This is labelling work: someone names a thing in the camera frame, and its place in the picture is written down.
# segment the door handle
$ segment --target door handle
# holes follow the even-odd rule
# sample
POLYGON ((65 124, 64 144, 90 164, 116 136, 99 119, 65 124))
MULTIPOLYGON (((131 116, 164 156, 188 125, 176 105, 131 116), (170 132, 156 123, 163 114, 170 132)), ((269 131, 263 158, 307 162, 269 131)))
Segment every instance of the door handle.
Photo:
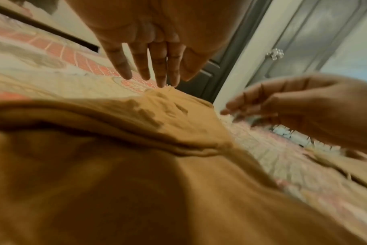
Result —
POLYGON ((265 57, 267 58, 271 58, 273 61, 281 59, 284 57, 284 53, 283 50, 278 49, 278 48, 274 48, 273 50, 271 50, 270 52, 268 52, 265 57))

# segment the dark door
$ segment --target dark door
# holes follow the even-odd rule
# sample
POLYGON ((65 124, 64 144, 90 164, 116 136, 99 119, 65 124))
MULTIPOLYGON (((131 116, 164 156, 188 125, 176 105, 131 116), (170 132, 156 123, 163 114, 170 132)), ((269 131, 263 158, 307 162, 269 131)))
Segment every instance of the dark door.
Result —
POLYGON ((247 86, 319 70, 367 11, 367 0, 304 0, 247 86))
POLYGON ((252 38, 271 1, 253 0, 229 45, 220 50, 196 77, 188 82, 181 81, 177 89, 213 102, 240 53, 252 38))

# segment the clothing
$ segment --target clothing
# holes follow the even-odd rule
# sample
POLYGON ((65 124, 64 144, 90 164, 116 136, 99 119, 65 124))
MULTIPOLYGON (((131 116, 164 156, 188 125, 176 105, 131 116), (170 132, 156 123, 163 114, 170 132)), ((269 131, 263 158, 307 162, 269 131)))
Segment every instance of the clothing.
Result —
POLYGON ((284 195, 210 103, 0 102, 0 239, 16 244, 365 244, 284 195))

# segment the door frame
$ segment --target door frame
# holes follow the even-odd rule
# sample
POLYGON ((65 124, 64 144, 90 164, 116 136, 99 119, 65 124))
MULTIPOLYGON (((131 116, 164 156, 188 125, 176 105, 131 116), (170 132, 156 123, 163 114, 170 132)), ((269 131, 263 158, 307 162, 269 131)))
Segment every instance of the door frame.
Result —
POLYGON ((265 59, 298 10, 303 0, 272 0, 252 38, 240 54, 213 105, 217 111, 237 93, 244 90, 248 81, 265 59))

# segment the human hand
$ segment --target human hand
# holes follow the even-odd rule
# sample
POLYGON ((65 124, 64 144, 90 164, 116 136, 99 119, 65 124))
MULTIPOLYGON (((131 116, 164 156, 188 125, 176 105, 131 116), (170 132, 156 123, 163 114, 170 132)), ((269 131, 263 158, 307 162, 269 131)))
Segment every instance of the human hand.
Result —
POLYGON ((132 77, 123 53, 128 43, 144 80, 150 79, 147 49, 156 82, 188 81, 228 43, 251 0, 67 0, 96 34, 115 69, 132 77))
POLYGON ((248 87, 221 114, 261 115, 254 125, 282 124, 323 143, 367 153, 367 82, 312 74, 248 87))

